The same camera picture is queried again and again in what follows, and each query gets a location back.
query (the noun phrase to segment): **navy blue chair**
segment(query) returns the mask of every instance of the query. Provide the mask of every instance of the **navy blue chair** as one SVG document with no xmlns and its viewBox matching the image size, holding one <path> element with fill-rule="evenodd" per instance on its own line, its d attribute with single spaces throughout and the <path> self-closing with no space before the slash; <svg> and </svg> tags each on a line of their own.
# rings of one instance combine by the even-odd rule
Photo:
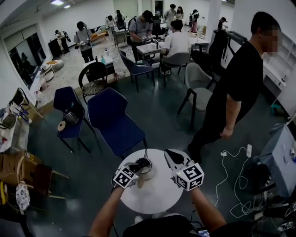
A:
<svg viewBox="0 0 296 237">
<path fill-rule="evenodd" d="M 76 92 L 72 87 L 64 87 L 61 89 L 57 89 L 55 91 L 55 98 L 54 98 L 54 108 L 57 110 L 65 112 L 66 109 L 71 108 L 71 112 L 75 114 L 79 121 L 74 125 L 66 125 L 63 131 L 58 131 L 57 136 L 58 138 L 71 150 L 74 150 L 65 142 L 64 138 L 76 138 L 81 145 L 90 153 L 90 150 L 85 146 L 82 140 L 79 138 L 79 134 L 81 131 L 81 126 L 83 121 L 90 127 L 90 129 L 95 133 L 94 129 L 91 127 L 85 116 L 85 110 L 77 97 Z"/>
<path fill-rule="evenodd" d="M 121 50 L 118 50 L 118 52 L 120 54 L 120 57 L 121 57 L 123 63 L 125 64 L 125 66 L 127 67 L 128 71 L 130 73 L 131 83 L 134 83 L 133 76 L 135 77 L 137 92 L 139 92 L 137 77 L 142 74 L 147 74 L 147 76 L 149 76 L 149 72 L 151 72 L 153 86 L 155 86 L 153 68 L 151 67 L 151 65 L 147 61 L 143 60 L 143 65 L 146 65 L 147 67 L 141 67 L 140 64 L 137 64 L 136 62 L 133 62 L 129 58 L 127 58 L 125 52 L 123 52 Z"/>
<path fill-rule="evenodd" d="M 116 156 L 138 144 L 147 143 L 145 133 L 125 112 L 127 100 L 112 88 L 107 88 L 92 97 L 87 103 L 91 125 L 97 128 Z"/>
</svg>

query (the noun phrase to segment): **box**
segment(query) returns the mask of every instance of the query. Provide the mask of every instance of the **box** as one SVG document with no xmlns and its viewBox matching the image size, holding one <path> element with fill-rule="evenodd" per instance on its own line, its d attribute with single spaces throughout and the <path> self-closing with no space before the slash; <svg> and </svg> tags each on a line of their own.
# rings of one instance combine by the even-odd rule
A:
<svg viewBox="0 0 296 237">
<path fill-rule="evenodd" d="M 3 180 L 4 177 L 13 173 L 15 175 L 8 175 L 5 178 L 5 183 L 11 185 L 17 185 L 17 169 L 20 160 L 24 156 L 23 161 L 20 164 L 20 180 L 24 180 L 26 184 L 33 185 L 34 172 L 37 164 L 42 164 L 42 161 L 32 153 L 22 150 L 11 154 L 1 154 L 0 155 L 0 179 Z"/>
</svg>

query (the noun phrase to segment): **plug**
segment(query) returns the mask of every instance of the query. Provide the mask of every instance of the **plug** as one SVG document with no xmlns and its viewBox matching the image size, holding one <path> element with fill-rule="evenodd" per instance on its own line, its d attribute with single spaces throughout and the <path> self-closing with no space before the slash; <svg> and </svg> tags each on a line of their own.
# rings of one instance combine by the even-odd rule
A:
<svg viewBox="0 0 296 237">
<path fill-rule="evenodd" d="M 252 146 L 248 144 L 247 146 L 247 157 L 250 158 L 252 155 Z"/>
</svg>

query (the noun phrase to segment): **black shoe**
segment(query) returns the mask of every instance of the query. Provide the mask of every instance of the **black shoe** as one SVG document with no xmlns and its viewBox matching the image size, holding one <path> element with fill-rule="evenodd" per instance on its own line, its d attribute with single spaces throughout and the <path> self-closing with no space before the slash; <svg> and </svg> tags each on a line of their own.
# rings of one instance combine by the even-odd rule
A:
<svg viewBox="0 0 296 237">
<path fill-rule="evenodd" d="M 189 144 L 187 146 L 187 149 L 188 149 L 188 151 L 190 153 L 191 159 L 194 160 L 195 163 L 201 164 L 202 163 L 202 158 L 200 156 L 200 151 L 192 148 L 191 144 Z"/>
</svg>

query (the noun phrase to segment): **round white table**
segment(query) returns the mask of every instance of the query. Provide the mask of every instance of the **round white table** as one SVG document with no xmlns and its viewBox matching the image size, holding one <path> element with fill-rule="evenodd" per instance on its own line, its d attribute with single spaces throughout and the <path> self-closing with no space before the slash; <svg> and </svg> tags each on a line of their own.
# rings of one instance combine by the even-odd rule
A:
<svg viewBox="0 0 296 237">
<path fill-rule="evenodd" d="M 145 150 L 139 150 L 129 155 L 120 166 L 127 162 L 135 162 L 144 157 Z M 164 151 L 147 150 L 148 159 L 156 166 L 155 176 L 145 181 L 139 189 L 137 183 L 125 189 L 121 201 L 135 212 L 155 214 L 165 212 L 181 197 L 183 189 L 179 188 L 171 179 L 172 170 L 169 168 Z"/>
</svg>

